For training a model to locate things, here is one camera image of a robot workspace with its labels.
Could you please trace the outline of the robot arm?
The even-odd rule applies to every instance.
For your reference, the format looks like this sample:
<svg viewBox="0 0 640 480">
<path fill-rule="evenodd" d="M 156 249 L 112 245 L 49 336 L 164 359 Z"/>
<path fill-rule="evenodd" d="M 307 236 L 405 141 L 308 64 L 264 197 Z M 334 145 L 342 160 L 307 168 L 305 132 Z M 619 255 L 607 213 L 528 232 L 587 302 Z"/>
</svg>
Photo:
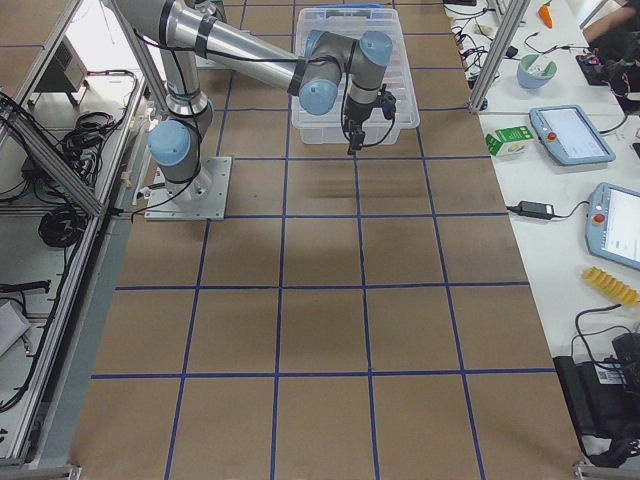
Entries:
<svg viewBox="0 0 640 480">
<path fill-rule="evenodd" d="M 112 8 L 161 53 L 169 117 L 151 132 L 149 148 L 170 198 L 199 197 L 210 184 L 200 145 L 213 106 L 200 87 L 199 58 L 282 89 L 316 116 L 330 112 L 345 81 L 341 128 L 349 153 L 365 148 L 364 124 L 374 110 L 395 119 L 395 98 L 383 82 L 393 44 L 382 32 L 354 39 L 314 31 L 296 56 L 225 23 L 203 1 L 115 1 Z"/>
</svg>

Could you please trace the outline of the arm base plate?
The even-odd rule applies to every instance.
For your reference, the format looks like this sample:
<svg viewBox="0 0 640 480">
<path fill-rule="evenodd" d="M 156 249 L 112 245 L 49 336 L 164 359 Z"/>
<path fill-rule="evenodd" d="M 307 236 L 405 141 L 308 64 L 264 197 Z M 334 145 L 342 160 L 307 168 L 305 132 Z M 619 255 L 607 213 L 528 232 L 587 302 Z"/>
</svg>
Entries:
<svg viewBox="0 0 640 480">
<path fill-rule="evenodd" d="M 150 221 L 215 220 L 225 218 L 233 158 L 206 157 L 200 162 L 199 175 L 184 186 L 166 183 L 160 167 L 155 181 L 164 186 L 148 196 L 149 209 L 143 212 Z"/>
</svg>

